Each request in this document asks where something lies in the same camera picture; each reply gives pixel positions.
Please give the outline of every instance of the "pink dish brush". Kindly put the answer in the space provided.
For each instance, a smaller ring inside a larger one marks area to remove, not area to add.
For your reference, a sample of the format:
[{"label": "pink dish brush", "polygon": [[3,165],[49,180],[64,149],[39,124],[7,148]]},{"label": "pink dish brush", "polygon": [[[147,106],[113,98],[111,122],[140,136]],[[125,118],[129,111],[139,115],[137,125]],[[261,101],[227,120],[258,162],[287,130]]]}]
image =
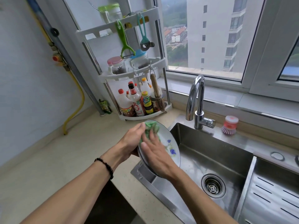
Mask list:
[{"label": "pink dish brush", "polygon": [[221,131],[224,134],[229,134],[229,135],[235,134],[238,122],[239,122],[239,119],[237,117],[226,116],[223,127],[221,128]]}]

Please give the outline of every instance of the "chrome faucet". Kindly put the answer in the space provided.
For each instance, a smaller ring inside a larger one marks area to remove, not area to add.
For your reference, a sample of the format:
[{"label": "chrome faucet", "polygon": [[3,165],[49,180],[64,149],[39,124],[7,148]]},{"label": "chrome faucet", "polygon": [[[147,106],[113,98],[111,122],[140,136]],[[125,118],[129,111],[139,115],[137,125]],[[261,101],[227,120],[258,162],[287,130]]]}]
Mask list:
[{"label": "chrome faucet", "polygon": [[202,110],[203,103],[204,103],[204,76],[203,75],[198,75],[191,86],[189,99],[187,102],[186,120],[188,121],[193,120],[193,112],[194,112],[197,93],[198,93],[198,105],[197,105],[197,111],[195,111],[194,128],[202,129],[203,126],[214,128],[216,125],[216,120],[205,118],[204,112]]}]

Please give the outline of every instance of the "beige countertop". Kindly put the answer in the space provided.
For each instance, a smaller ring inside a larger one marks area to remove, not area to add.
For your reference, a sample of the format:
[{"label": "beige countertop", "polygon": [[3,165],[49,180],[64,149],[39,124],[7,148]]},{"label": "beige countertop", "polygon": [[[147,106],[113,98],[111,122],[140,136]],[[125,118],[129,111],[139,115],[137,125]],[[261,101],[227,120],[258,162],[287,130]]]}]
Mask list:
[{"label": "beige countertop", "polygon": [[[155,120],[166,127],[184,113],[177,109]],[[94,113],[0,177],[0,223],[21,222],[67,182],[83,172],[96,157],[116,144],[137,121],[121,121],[116,114]],[[147,223],[182,223],[133,175],[140,161],[131,156],[112,180],[138,215]]]}]

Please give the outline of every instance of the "person's right hand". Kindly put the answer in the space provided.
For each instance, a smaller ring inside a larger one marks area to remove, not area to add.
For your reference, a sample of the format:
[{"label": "person's right hand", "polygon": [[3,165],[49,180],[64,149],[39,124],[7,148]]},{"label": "person's right hand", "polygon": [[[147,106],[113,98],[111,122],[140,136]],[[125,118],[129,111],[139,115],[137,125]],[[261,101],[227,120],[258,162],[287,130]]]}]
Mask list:
[{"label": "person's right hand", "polygon": [[170,180],[178,166],[160,142],[159,137],[150,130],[150,140],[143,133],[141,148],[148,157],[151,168],[161,177]]}]

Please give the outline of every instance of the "purple flower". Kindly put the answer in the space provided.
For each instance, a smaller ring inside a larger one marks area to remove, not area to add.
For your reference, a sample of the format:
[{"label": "purple flower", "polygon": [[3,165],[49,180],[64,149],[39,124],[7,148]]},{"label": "purple flower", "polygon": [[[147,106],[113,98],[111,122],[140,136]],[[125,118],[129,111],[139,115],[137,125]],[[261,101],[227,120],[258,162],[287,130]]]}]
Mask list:
[{"label": "purple flower", "polygon": [[176,155],[176,152],[174,149],[170,149],[170,153],[173,154],[173,155]]}]

